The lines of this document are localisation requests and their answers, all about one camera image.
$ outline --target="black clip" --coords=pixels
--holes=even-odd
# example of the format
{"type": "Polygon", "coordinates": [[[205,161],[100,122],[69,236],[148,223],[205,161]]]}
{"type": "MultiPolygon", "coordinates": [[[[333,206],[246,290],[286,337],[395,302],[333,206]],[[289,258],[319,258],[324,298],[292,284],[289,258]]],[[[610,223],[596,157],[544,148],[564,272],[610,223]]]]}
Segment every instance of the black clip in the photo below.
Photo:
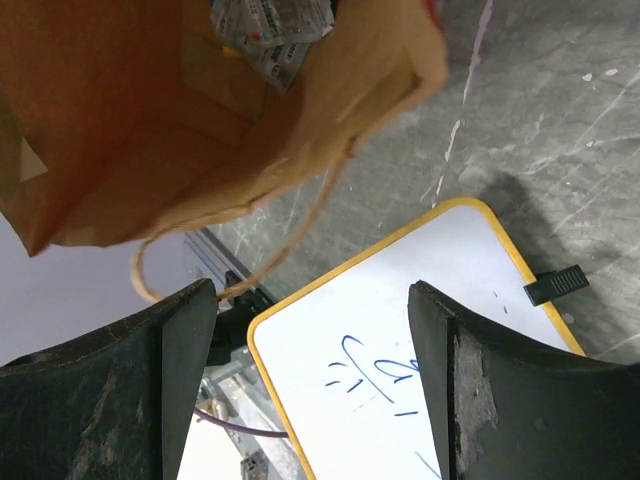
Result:
{"type": "Polygon", "coordinates": [[[579,265],[574,265],[559,272],[549,272],[540,275],[536,282],[524,287],[534,307],[560,297],[564,297],[576,290],[589,286],[589,280],[579,265]]]}

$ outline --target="gray concrete floor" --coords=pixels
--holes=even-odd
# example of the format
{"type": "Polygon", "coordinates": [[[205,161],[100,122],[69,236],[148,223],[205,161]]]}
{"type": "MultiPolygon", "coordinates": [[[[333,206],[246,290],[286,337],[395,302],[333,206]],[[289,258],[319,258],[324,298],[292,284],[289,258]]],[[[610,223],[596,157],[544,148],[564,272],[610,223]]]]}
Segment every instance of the gray concrete floor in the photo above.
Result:
{"type": "MultiPolygon", "coordinates": [[[[442,3],[447,86],[360,149],[319,221],[265,285],[290,294],[435,203],[475,196],[534,271],[578,263],[587,272],[592,288],[556,303],[587,353],[638,361],[637,1],[442,3]],[[470,69],[474,45],[481,61],[470,69]]],[[[304,218],[322,182],[211,228],[255,269],[304,218]]]]}

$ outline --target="brown paper bag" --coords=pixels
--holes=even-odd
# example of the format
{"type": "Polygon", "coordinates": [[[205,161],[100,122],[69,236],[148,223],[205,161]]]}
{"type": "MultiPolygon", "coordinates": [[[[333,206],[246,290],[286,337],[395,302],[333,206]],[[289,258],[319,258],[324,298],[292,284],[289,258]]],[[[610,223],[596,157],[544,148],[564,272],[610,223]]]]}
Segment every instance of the brown paper bag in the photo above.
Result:
{"type": "Polygon", "coordinates": [[[443,84],[431,7],[341,0],[280,97],[223,54],[207,0],[2,1],[2,213],[30,255],[242,215],[443,84]]]}

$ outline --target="small whiteboard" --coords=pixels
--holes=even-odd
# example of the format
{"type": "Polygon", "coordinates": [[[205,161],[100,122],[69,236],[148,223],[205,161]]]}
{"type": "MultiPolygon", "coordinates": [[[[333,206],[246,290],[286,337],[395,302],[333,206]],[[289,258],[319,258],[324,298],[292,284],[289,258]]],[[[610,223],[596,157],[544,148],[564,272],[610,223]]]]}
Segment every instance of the small whiteboard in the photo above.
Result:
{"type": "Polygon", "coordinates": [[[489,207],[445,202],[249,328],[251,352],[310,479],[440,478],[407,316],[418,280],[583,354],[550,303],[532,306],[523,287],[535,277],[489,207]]]}

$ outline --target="purple cable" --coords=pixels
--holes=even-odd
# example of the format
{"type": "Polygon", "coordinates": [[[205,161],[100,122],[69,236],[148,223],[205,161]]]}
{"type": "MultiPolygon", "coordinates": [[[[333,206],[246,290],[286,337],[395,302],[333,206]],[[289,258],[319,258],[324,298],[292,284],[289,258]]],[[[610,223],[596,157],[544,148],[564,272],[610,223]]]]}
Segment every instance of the purple cable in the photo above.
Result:
{"type": "Polygon", "coordinates": [[[193,413],[195,413],[198,417],[206,420],[207,422],[211,422],[214,425],[218,425],[219,427],[226,428],[228,430],[234,430],[240,433],[247,433],[249,435],[256,435],[258,437],[269,437],[269,438],[288,438],[287,432],[274,432],[272,430],[258,430],[257,428],[245,427],[243,425],[236,425],[235,423],[225,422],[224,420],[220,420],[219,418],[214,417],[213,415],[209,415],[207,412],[200,410],[199,408],[194,408],[193,413]]]}

